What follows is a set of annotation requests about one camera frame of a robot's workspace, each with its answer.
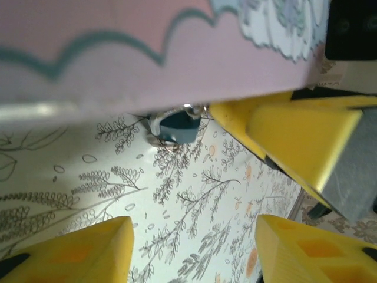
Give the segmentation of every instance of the floral wallpaper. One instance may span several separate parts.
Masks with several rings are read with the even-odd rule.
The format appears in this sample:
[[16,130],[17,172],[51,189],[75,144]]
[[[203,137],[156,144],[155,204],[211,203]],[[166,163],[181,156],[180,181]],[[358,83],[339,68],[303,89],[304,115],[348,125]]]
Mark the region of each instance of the floral wallpaper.
[[368,217],[356,223],[349,223],[335,212],[331,212],[317,220],[312,220],[307,216],[307,213],[315,204],[316,201],[306,195],[296,216],[296,220],[310,226],[316,226],[334,233],[341,233],[377,245],[377,215],[375,213],[371,212]]
[[318,85],[328,88],[341,88],[343,77],[347,72],[348,62],[331,61],[323,56]]
[[300,187],[208,116],[195,143],[173,147],[151,141],[146,122],[0,132],[0,258],[129,215],[129,282],[255,282],[256,217],[288,217]]

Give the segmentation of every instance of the leaf sketch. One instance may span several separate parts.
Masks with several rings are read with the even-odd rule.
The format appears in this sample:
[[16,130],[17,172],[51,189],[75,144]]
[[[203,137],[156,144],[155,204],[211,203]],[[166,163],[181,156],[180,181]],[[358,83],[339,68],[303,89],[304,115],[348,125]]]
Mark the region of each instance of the leaf sketch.
[[[180,220],[176,220],[174,222],[174,227],[169,229],[167,225],[162,229],[158,229],[157,235],[153,235],[151,242],[147,241],[143,247],[139,249],[142,252],[142,257],[147,256],[149,258],[149,262],[144,267],[143,270],[138,270],[138,268],[134,267],[130,269],[128,280],[133,283],[145,283],[149,279],[151,279],[154,268],[153,268],[153,261],[158,257],[158,259],[162,259],[164,251],[167,252],[165,257],[165,263],[171,264],[173,258],[175,257],[176,253],[178,252],[179,245],[180,245],[180,234],[182,231],[186,230],[189,235],[189,238],[195,238],[197,234],[197,221],[202,215],[206,206],[210,203],[211,197],[213,196],[214,192],[218,190],[224,184],[230,182],[237,182],[240,183],[238,180],[229,179],[229,180],[219,180],[213,177],[214,169],[204,170],[203,171],[203,182],[204,186],[202,190],[198,193],[192,192],[192,187],[189,187],[187,190],[183,192],[178,192],[177,194],[177,202],[181,203],[181,208],[184,209],[185,213],[180,218]],[[188,219],[191,219],[190,226],[186,226],[186,222]]]
[[325,221],[325,219],[323,217],[320,217],[318,219],[310,218],[308,213],[312,209],[313,209],[313,206],[307,206],[306,208],[305,207],[300,208],[300,210],[302,211],[301,222],[315,227],[315,226],[318,226],[321,223],[323,223]]
[[188,283],[188,282],[187,282],[187,280],[185,280],[183,278],[176,278],[176,279],[170,280],[168,283]]
[[234,165],[234,158],[240,153],[245,152],[247,154],[247,150],[243,146],[240,146],[240,144],[236,141],[234,142],[233,139],[228,142],[227,140],[224,140],[223,143],[224,150],[222,153],[225,155],[225,159],[221,160],[221,165],[223,165],[223,170],[227,172],[229,167],[232,167]]
[[192,151],[190,152],[190,158],[193,157],[195,161],[197,161],[200,156],[201,148],[203,147],[203,142],[202,142],[203,137],[204,137],[204,134],[206,133],[209,122],[210,120],[206,122],[205,121],[200,122],[195,145]]
[[95,156],[93,156],[93,155],[90,155],[90,154],[84,154],[84,155],[82,156],[82,161],[85,162],[85,163],[90,164],[90,163],[97,162],[98,159],[97,159]]
[[[140,172],[133,169],[125,169],[119,166],[107,171],[92,171],[82,173],[79,179],[85,182],[76,187],[71,193],[58,192],[28,192],[10,193],[0,195],[0,202],[15,202],[17,206],[11,209],[0,210],[0,243],[10,242],[9,245],[0,249],[3,256],[10,254],[19,243],[30,238],[32,235],[49,229],[69,219],[74,219],[59,235],[93,225],[112,218],[107,212],[108,208],[119,199],[133,193],[141,192],[137,186]],[[119,183],[110,182],[110,174],[120,179]],[[100,201],[80,207],[79,194],[98,193]],[[29,204],[37,203],[44,206],[45,211],[30,215]],[[57,218],[57,212],[66,212],[62,218]]]
[[263,164],[263,162],[259,162],[259,170],[258,170],[257,180],[259,180],[263,176],[264,169],[265,169],[266,166],[267,165]]
[[201,239],[199,254],[191,254],[183,260],[182,267],[178,270],[178,275],[187,278],[193,271],[195,274],[192,280],[201,280],[209,266],[212,257],[217,256],[225,244],[230,232],[230,221],[223,229],[219,224],[212,227],[212,231]]
[[255,230],[255,224],[256,224],[256,219],[258,215],[261,213],[269,214],[268,211],[266,210],[269,210],[269,207],[271,206],[274,206],[275,208],[275,205],[276,205],[276,203],[274,202],[275,199],[286,200],[285,196],[279,196],[277,195],[278,193],[279,192],[277,192],[276,189],[271,189],[270,193],[267,195],[264,195],[261,199],[253,200],[253,206],[257,207],[257,209],[254,213],[250,212],[249,214],[245,215],[246,221],[242,225],[241,235],[239,235],[238,237],[232,240],[232,243],[229,248],[229,254],[233,255],[233,261],[232,261],[233,279],[229,281],[230,283],[238,282],[239,277],[241,276],[241,274],[244,273],[245,264],[244,263],[239,264],[240,254],[238,254],[238,252],[242,251],[242,246],[244,245],[245,241],[251,241],[251,237],[253,237],[253,231]]
[[0,182],[8,180],[15,170],[18,161],[10,155],[12,152],[42,149],[59,139],[66,131],[67,127],[54,130],[41,127],[31,129],[23,136],[3,133],[4,138],[0,138]]
[[[308,206],[306,211],[304,211],[304,208],[302,208],[303,212],[302,212],[302,217],[304,218],[304,214],[306,215],[305,217],[308,217],[307,216],[307,213],[313,208],[313,206]],[[315,223],[315,225],[311,225],[311,226],[318,226],[320,225],[320,223],[322,223],[324,221],[324,217],[321,217],[320,218],[322,221],[320,221],[318,224],[317,222]],[[350,224],[347,223],[347,220],[343,217],[338,217],[338,218],[335,218],[335,219],[329,219],[327,220],[327,222],[329,224],[331,224],[336,230],[339,231],[339,233],[342,233],[344,234],[345,233],[345,229],[350,229]]]
[[353,235],[359,239],[369,243],[377,243],[377,221],[372,219],[357,221],[356,225],[351,228],[355,231]]
[[135,134],[140,131],[137,126],[138,123],[145,120],[146,117],[139,118],[132,124],[127,125],[124,116],[119,115],[116,121],[113,121],[111,125],[109,122],[105,124],[97,124],[97,135],[96,139],[101,140],[102,138],[106,143],[113,141],[117,142],[115,144],[115,153],[118,155],[125,150],[125,147],[131,147],[131,142],[135,139]]
[[228,283],[237,283],[240,282],[241,275],[245,271],[246,266],[246,260],[243,259],[244,250],[238,251],[238,253],[235,253],[232,258],[232,276],[233,278],[230,278]]
[[17,160],[5,153],[0,153],[0,182],[8,180],[16,167]]

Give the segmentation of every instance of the rectangular hole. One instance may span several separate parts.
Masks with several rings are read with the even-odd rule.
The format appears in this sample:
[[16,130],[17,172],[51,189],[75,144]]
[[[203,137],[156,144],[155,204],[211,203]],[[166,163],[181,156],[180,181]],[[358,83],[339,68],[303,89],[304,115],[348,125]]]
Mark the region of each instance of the rectangular hole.
[[297,241],[300,248],[311,258],[336,258],[345,256],[344,253],[333,243],[323,240]]

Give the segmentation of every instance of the teal wavy line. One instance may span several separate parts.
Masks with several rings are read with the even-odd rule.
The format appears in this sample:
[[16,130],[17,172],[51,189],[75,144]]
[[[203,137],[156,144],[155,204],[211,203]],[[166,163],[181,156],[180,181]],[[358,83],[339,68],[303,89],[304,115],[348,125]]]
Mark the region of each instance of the teal wavy line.
[[167,56],[168,43],[173,34],[174,29],[182,20],[186,18],[200,18],[206,21],[210,26],[215,26],[220,14],[224,11],[229,11],[237,14],[232,8],[223,9],[221,12],[216,13],[212,19],[204,12],[198,9],[186,9],[179,13],[171,22],[166,36],[163,41],[162,53],[159,54],[153,51],[147,44],[142,41],[127,35],[123,32],[117,31],[96,31],[84,34],[75,39],[69,46],[67,46],[55,63],[45,62],[43,60],[34,57],[24,51],[13,50],[5,47],[0,47],[0,61],[9,62],[12,64],[21,64],[38,73],[43,74],[47,78],[54,80],[57,79],[65,70],[67,65],[77,56],[82,54],[86,49],[94,45],[103,44],[105,42],[115,42],[120,44],[129,45],[135,49],[138,49],[146,56],[150,57],[156,64],[163,66]]

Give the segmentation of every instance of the pink panel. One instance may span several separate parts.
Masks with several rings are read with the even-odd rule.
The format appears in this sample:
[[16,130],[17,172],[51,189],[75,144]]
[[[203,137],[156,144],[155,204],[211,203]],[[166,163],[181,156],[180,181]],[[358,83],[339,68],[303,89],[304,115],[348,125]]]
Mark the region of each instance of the pink panel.
[[2,0],[0,45],[51,61],[79,34],[115,28],[104,0]]
[[117,23],[151,49],[160,53],[162,43],[172,20],[187,9],[196,9],[212,18],[208,0],[114,0]]

